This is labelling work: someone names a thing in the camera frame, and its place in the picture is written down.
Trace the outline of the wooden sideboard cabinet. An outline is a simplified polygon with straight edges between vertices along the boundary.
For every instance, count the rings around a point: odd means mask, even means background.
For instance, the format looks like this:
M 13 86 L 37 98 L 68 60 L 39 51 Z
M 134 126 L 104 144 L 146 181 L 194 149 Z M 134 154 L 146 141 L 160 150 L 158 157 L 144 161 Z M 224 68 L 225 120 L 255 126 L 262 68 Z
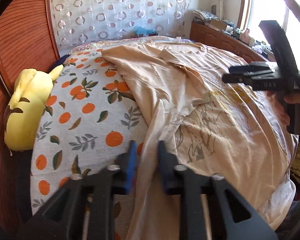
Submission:
M 253 61 L 268 61 L 268 59 L 252 50 L 240 40 L 194 21 L 191 24 L 190 39 L 207 46 L 230 51 L 235 55 L 242 57 L 247 63 Z

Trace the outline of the blue plastic toy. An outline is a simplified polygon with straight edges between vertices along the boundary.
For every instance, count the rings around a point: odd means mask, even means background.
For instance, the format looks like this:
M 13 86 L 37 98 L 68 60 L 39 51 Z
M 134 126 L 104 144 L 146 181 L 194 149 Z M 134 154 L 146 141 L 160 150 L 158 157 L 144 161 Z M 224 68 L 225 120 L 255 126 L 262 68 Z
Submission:
M 146 29 L 144 27 L 137 26 L 135 28 L 135 34 L 138 38 L 140 37 L 149 37 L 149 36 L 158 36 L 158 32 L 154 29 Z

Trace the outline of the yellow plush toy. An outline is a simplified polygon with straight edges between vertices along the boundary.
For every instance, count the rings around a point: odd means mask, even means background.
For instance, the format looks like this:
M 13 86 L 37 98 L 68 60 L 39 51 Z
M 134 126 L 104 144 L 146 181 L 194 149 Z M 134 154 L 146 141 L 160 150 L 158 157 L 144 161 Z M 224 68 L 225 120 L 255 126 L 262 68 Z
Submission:
M 33 68 L 20 72 L 4 113 L 4 142 L 10 150 L 19 152 L 33 149 L 53 82 L 63 68 L 60 64 L 49 73 Z

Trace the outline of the floral quilt blanket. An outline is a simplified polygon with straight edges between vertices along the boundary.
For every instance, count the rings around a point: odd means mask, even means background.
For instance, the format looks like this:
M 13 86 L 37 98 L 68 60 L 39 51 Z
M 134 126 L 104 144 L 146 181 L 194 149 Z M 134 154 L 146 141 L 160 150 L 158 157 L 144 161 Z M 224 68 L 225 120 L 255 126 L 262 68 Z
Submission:
M 130 44 L 134 42 L 182 42 L 182 43 L 192 43 L 191 40 L 186 38 L 173 38 L 173 37 L 167 37 L 167 36 L 148 36 L 148 37 L 141 37 L 141 38 L 127 38 L 123 40 L 105 40 L 105 41 L 98 41 L 98 42 L 90 42 L 86 44 L 82 44 L 79 46 L 76 46 L 73 48 L 70 52 L 68 52 L 69 55 L 74 55 L 76 53 L 83 53 L 91 50 L 97 50 L 97 49 L 104 49 L 109 47 L 115 47 L 120 46 L 123 44 Z

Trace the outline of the beige printed t-shirt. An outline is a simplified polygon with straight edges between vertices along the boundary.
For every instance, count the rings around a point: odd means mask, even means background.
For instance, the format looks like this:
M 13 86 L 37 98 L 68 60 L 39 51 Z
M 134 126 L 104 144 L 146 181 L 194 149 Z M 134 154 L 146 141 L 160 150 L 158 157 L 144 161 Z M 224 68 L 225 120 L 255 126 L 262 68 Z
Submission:
M 198 174 L 223 175 L 272 229 L 284 221 L 295 185 L 289 169 L 298 137 L 263 92 L 222 82 L 245 61 L 197 43 L 138 42 L 102 51 L 146 120 L 128 239 L 178 239 L 179 202 L 160 189 L 158 142 Z

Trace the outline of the orange print bed sheet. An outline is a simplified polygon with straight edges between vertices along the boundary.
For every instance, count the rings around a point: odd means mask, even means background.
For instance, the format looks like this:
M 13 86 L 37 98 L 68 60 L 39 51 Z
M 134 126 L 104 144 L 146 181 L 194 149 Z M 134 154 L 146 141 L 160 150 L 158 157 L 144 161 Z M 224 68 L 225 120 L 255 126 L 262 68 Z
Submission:
M 92 175 L 127 152 L 142 151 L 147 124 L 133 93 L 102 57 L 75 49 L 55 81 L 40 120 L 31 161 L 31 205 L 37 212 L 73 174 Z

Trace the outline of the cardboard box on cabinet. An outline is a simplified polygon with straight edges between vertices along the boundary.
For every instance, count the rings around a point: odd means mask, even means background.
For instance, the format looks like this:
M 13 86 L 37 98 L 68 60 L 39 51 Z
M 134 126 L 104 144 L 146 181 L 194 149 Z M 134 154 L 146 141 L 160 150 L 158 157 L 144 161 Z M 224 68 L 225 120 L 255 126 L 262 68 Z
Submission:
M 228 26 L 225 22 L 219 21 L 219 20 L 215 20 L 215 19 L 212 19 L 210 21 L 209 25 L 210 25 L 210 27 L 218 29 L 220 31 L 226 30 L 226 28 Z

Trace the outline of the window with wooden frame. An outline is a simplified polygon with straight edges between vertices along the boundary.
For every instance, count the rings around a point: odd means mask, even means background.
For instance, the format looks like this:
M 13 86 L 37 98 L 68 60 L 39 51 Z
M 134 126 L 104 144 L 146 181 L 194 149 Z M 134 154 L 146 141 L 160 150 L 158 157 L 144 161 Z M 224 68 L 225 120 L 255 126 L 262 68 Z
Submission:
M 300 22 L 284 0 L 244 0 L 239 29 L 249 29 L 251 37 L 264 41 L 258 27 L 262 20 L 276 20 L 290 42 L 300 43 Z

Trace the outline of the white circle pattern curtain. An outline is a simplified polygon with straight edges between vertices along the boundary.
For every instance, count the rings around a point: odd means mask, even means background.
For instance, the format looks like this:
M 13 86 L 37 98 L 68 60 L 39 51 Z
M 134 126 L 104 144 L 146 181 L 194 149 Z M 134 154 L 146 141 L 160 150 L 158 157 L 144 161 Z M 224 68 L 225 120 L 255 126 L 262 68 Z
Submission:
M 162 36 L 183 36 L 191 0 L 50 0 L 60 51 L 135 36 L 137 26 Z

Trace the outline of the stack of folded cloths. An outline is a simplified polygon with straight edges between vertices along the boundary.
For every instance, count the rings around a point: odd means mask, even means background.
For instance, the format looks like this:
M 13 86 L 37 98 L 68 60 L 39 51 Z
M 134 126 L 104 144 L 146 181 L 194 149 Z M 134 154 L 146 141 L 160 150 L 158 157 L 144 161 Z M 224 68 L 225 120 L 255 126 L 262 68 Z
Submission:
M 210 20 L 219 20 L 218 16 L 207 11 L 194 9 L 192 12 L 194 14 L 194 17 L 202 22 L 210 21 Z

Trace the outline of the dark blue mattress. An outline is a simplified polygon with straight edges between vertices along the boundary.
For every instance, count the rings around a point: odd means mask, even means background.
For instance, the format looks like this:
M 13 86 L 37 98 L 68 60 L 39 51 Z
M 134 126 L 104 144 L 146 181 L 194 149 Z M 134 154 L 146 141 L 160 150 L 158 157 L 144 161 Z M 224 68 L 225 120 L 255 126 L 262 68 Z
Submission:
M 48 69 L 48 73 L 51 72 L 53 69 L 55 69 L 57 66 L 63 64 L 66 59 L 69 57 L 69 54 L 65 54 L 64 56 L 62 56 L 60 59 L 58 59 L 57 61 L 55 61 Z

